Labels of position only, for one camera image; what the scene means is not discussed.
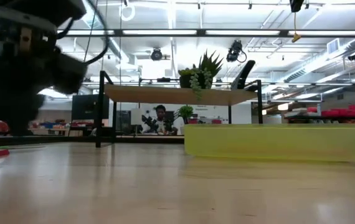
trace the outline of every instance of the yellow translucent block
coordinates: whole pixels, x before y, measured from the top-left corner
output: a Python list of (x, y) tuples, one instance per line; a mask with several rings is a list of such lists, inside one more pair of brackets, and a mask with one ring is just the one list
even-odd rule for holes
[(206, 157), (355, 161), (355, 124), (188, 124), (184, 147)]

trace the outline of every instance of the wooden table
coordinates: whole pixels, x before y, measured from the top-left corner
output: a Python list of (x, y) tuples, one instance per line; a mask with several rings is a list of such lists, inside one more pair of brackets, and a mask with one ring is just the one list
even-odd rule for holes
[(355, 223), (355, 164), (50, 144), (0, 158), (0, 224)]

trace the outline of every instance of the wooden shelf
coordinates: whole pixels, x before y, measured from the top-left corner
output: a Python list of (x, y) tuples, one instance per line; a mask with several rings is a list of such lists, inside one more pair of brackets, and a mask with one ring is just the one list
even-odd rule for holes
[(169, 103), (188, 105), (231, 106), (257, 97), (257, 93), (245, 90), (202, 90), (197, 101), (188, 88), (161, 88), (105, 85), (105, 94), (113, 101), (126, 103)]

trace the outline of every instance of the potted plant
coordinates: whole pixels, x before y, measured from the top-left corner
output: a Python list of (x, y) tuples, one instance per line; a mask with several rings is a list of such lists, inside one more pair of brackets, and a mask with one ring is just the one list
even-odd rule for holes
[(213, 60), (215, 52), (208, 57), (208, 53), (200, 58), (198, 67), (192, 65), (192, 68), (186, 68), (185, 70), (179, 70), (180, 74), (180, 87), (181, 88), (192, 88), (192, 89), (206, 89), (211, 88), (213, 78), (218, 74), (222, 68), (223, 59), (219, 59), (218, 55), (216, 59)]
[(189, 123), (189, 118), (193, 114), (193, 111), (194, 111), (194, 109), (189, 105), (182, 106), (179, 109), (179, 116), (181, 116), (183, 118), (184, 124)]

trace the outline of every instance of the black monitor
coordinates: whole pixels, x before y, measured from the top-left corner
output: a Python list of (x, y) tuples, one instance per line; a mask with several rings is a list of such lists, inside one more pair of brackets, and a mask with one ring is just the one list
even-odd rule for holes
[[(97, 103), (98, 95), (77, 95), (72, 97), (72, 120), (80, 119), (96, 119), (97, 116)], [(107, 96), (104, 95), (103, 99), (103, 117), (102, 119), (108, 119), (108, 111), (110, 107), (110, 101)]]

